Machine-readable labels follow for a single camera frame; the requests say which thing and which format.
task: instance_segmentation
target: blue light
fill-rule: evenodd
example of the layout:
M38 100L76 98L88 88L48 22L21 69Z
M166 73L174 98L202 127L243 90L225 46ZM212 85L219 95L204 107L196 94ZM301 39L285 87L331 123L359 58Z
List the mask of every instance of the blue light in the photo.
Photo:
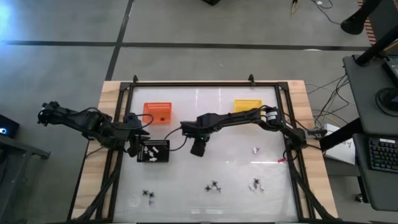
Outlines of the blue light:
M0 134L7 134L7 129L0 128Z

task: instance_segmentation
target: black desk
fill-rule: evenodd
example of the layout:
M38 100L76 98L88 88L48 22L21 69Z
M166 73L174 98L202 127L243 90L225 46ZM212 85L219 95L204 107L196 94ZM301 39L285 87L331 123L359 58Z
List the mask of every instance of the black desk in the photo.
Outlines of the black desk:
M398 118L383 113L375 101L376 93L380 89L395 88L388 74L382 69L384 60L374 58L368 66L361 67L355 63L353 57L345 57L343 63L359 118L321 139L321 148L330 149L351 139L355 133L398 136Z
M398 174L371 170L369 168L368 137L364 134L354 134L353 141L364 185L364 192L362 192L364 200L368 199L375 210L398 211Z
M376 93L382 88L394 88L383 70L383 59L374 58L365 67L357 65L353 57L343 59L351 85L359 118L320 140L327 150L353 138L360 176L359 186L364 202L375 210L398 211L398 174L369 169L367 135L398 139L398 118L384 114L376 105Z

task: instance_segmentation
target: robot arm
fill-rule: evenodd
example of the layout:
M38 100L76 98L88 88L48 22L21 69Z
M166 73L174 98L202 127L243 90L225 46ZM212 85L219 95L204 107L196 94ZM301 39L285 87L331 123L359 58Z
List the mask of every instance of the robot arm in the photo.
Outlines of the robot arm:
M131 157L134 157L141 150L141 138L148 139L141 137L141 135L149 135L147 131L142 129L141 122L134 113L127 115L123 123L112 123L112 117L96 108L76 112L62 108L57 102L50 102L43 104L43 109L37 117L39 124L44 126L63 124L81 132L87 139L89 137L97 139L102 146L108 149L119 149L123 147L122 142L130 141L131 147L127 152Z
M266 113L266 121L262 119L264 116L261 114L262 111ZM258 124L267 131L281 131L289 137L288 147L291 149L302 149L307 146L305 132L300 128L292 129L286 126L282 122L279 110L269 106L223 115L207 113L197 117L196 121L182 121L181 129L184 136L195 139L191 153L202 157L211 133L217 132L223 127L249 123Z

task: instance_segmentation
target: black box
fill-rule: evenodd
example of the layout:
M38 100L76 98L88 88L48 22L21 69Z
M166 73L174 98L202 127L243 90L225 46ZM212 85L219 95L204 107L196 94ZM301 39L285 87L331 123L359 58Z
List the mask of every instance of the black box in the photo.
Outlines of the black box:
M19 124L3 115L0 115L0 134L9 138L15 138Z

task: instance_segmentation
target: white paper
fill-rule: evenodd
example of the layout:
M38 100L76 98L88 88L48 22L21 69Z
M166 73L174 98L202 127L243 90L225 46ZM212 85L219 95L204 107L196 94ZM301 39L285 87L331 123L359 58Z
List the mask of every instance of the white paper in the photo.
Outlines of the white paper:
M339 130L339 127L336 127L332 124L325 124L323 128L328 131L326 135L329 135ZM349 139L327 150L325 156L331 159L336 159L338 161L347 162L349 164L355 165L355 146L353 139Z

